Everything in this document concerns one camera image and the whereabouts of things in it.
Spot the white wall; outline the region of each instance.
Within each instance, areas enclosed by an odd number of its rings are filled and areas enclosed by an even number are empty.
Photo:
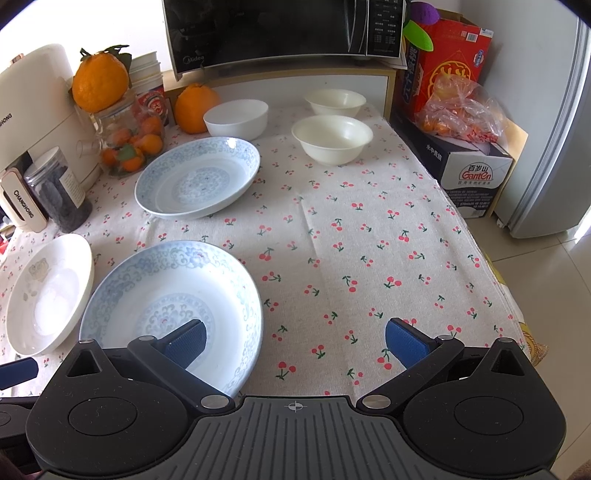
[[[449,10],[451,12],[460,12],[461,11],[461,0],[426,0],[434,7],[442,8],[444,10]]]
[[[133,56],[156,50],[161,70],[172,68],[161,0],[35,0],[0,31],[0,70],[48,43],[64,46],[74,72],[81,48],[117,44],[129,44]]]
[[[506,223],[556,122],[573,61],[577,19],[557,0],[462,0],[461,8],[466,18],[495,32],[480,83],[530,135],[495,209]]]

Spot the plastic bag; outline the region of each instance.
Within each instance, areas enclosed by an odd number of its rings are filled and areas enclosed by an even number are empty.
[[[468,142],[497,143],[506,117],[482,86],[459,75],[440,73],[433,94],[415,120],[427,133]]]

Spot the jar with dark contents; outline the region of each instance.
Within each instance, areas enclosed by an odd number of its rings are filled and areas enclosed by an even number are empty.
[[[89,217],[92,204],[59,147],[36,159],[24,179],[62,233],[73,232]]]

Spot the blue and white plate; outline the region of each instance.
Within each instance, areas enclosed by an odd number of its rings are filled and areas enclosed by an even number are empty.
[[[261,299],[246,268],[213,245],[166,242],[126,259],[90,299],[80,339],[124,347],[141,335],[162,338],[195,318],[205,324],[207,343],[187,370],[233,397],[261,348]]]
[[[135,200],[160,218],[194,220],[240,198],[260,165],[258,150],[245,140],[194,140],[148,165],[135,185]]]

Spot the stack of paper cups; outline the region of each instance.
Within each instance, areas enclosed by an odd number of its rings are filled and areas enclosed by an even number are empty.
[[[163,103],[164,82],[156,52],[131,60],[129,79],[138,101],[160,115],[164,125],[168,123],[168,111]]]

